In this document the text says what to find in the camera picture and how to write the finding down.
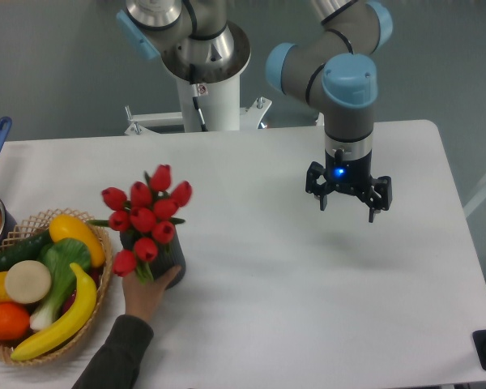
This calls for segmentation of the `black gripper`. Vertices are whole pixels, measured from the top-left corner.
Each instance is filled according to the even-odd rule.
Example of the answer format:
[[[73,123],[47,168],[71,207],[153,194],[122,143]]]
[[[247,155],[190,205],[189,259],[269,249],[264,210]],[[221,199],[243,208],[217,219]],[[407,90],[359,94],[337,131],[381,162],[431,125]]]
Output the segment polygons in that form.
[[[324,211],[327,196],[333,192],[358,198],[369,208],[369,223],[380,211],[388,211],[392,203],[390,176],[371,175],[372,152],[355,160],[345,160],[343,151],[336,156],[325,153],[326,165],[313,161],[306,173],[305,192],[312,194]]]

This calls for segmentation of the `dark sleeved forearm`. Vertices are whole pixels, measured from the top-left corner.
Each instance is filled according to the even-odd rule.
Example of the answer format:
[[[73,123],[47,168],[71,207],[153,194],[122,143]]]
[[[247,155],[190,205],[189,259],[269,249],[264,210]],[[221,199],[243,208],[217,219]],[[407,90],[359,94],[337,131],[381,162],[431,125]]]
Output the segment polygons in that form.
[[[153,336],[151,326],[142,319],[118,316],[72,388],[133,388]]]

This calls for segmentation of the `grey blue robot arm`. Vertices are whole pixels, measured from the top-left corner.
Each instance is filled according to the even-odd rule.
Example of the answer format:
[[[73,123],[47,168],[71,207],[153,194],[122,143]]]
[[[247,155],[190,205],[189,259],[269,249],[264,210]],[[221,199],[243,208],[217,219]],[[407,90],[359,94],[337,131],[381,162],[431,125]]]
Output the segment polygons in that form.
[[[185,130],[240,127],[240,76],[249,38],[229,20],[225,1],[128,1],[117,13],[126,39],[146,59],[161,58],[177,81]],[[373,106],[377,69],[371,54],[390,38],[390,12],[376,1],[314,1],[321,36],[309,45],[277,45],[267,82],[324,119],[325,161],[312,163],[305,189],[321,205],[351,195],[371,216],[389,209],[391,180],[373,177]]]

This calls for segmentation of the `person's hand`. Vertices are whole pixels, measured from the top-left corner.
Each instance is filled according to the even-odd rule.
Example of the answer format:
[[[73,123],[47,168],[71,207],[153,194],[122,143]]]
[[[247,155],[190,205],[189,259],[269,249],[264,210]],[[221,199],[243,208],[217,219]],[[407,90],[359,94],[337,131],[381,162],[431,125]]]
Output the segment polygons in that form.
[[[181,266],[177,265],[166,271],[157,280],[143,284],[137,276],[130,273],[122,279],[125,300],[125,314],[141,319],[149,324],[158,310],[166,288],[177,277]]]

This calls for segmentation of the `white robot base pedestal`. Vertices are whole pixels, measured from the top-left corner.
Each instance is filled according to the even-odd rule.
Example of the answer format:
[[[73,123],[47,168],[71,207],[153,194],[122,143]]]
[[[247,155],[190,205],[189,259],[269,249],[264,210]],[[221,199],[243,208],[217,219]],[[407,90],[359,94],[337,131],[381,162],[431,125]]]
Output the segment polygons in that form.
[[[160,57],[164,69],[175,79],[181,110],[171,113],[133,115],[125,107],[127,135],[148,135],[152,127],[182,125],[186,132],[253,130],[262,122],[272,101],[260,96],[251,106],[240,102],[241,74],[249,64],[251,50],[245,32],[231,21],[208,40],[187,37],[157,53],[146,36],[139,45],[146,57]]]

